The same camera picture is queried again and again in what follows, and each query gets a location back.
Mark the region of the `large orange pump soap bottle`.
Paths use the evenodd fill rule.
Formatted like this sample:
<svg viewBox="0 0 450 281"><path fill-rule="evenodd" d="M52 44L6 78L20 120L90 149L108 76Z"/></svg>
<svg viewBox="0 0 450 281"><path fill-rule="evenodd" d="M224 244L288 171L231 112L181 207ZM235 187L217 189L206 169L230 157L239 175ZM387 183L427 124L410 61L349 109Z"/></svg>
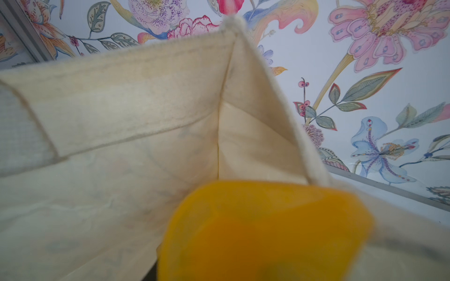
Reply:
<svg viewBox="0 0 450 281"><path fill-rule="evenodd" d="M336 189L267 181L214 181L169 221L160 281L341 281L375 221Z"/></svg>

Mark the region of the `cream canvas shopping bag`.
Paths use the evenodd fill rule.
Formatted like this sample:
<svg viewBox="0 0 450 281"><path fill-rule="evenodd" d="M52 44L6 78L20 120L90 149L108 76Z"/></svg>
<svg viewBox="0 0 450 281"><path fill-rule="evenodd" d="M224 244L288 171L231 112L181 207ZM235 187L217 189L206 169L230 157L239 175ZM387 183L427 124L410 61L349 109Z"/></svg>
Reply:
<svg viewBox="0 0 450 281"><path fill-rule="evenodd" d="M356 193L241 28L1 72L1 279L140 281L216 179Z"/></svg>

